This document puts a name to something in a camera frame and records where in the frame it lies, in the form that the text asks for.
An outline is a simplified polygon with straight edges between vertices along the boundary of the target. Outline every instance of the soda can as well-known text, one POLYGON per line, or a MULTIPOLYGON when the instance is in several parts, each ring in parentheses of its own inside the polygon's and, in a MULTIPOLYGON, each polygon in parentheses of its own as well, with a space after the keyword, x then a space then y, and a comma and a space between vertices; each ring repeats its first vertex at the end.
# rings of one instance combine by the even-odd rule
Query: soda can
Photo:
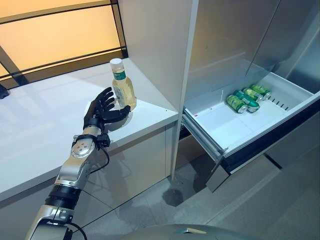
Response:
POLYGON ((248 107, 247 110, 251 113, 254 113, 255 111, 257 111, 260 108, 259 103, 257 103, 252 97, 245 94, 243 91, 236 90, 236 91, 234 91, 233 95, 235 95, 236 97, 238 97, 239 99, 244 101, 244 103, 248 107))
POLYGON ((247 95, 249 95, 250 97, 252 97, 257 103, 260 102, 260 101, 264 98, 260 93, 252 90, 251 88, 247 88, 247 87, 246 87, 246 88, 244 88, 242 91, 243 91, 245 94, 247 94, 247 95))
POLYGON ((235 95, 230 95, 226 98, 226 102, 232 107, 238 114, 243 114, 247 110, 247 105, 244 101, 239 99, 235 95))
POLYGON ((271 91, 264 86, 261 86, 259 84, 253 84, 251 86, 251 89, 256 91, 257 93, 261 94, 263 96, 263 100, 268 99, 271 96, 271 91))

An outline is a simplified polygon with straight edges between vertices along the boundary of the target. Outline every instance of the bottle cap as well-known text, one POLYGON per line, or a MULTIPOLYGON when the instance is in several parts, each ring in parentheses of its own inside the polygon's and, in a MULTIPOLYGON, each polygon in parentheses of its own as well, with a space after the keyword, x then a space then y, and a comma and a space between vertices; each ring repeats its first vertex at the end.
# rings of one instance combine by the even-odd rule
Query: bottle cap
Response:
POLYGON ((113 58, 110 61, 110 66, 112 69, 122 69, 124 67, 124 63, 120 58, 113 58))

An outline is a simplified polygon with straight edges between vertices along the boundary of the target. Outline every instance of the robotic hand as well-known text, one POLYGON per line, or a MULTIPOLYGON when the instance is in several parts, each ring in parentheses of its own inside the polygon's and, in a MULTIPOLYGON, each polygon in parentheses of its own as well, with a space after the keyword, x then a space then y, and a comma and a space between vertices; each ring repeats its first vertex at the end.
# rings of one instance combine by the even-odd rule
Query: robotic hand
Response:
POLYGON ((66 225, 78 228, 72 223, 74 209, 90 174, 102 168, 92 171, 100 148, 109 162, 104 149, 110 145, 105 124, 121 121, 130 112, 128 105, 120 110, 111 110, 115 106, 112 104, 115 100, 113 94, 111 87, 108 87, 91 102, 84 117, 83 133, 74 136, 70 157, 62 165, 54 187, 41 206, 25 240, 70 240, 72 231, 66 225))

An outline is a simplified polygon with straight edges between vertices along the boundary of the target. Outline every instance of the green bottle label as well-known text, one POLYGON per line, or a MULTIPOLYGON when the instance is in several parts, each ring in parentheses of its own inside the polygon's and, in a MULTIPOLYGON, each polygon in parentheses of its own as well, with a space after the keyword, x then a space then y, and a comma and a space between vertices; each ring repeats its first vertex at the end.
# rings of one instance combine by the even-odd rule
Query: green bottle label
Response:
POLYGON ((122 72, 114 72, 113 77, 115 80, 123 80, 126 78, 126 73, 125 71, 122 72))

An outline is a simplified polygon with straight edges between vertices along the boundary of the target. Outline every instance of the cabinet side panel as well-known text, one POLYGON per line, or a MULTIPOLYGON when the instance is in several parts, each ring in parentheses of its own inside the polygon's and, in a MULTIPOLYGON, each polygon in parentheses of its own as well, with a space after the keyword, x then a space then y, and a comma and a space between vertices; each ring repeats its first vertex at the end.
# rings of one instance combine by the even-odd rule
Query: cabinet side panel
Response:
POLYGON ((91 174, 84 189, 114 209, 166 177, 165 127, 109 155, 109 165, 91 174))
POLYGON ((180 109, 192 0, 120 0, 130 59, 180 109))

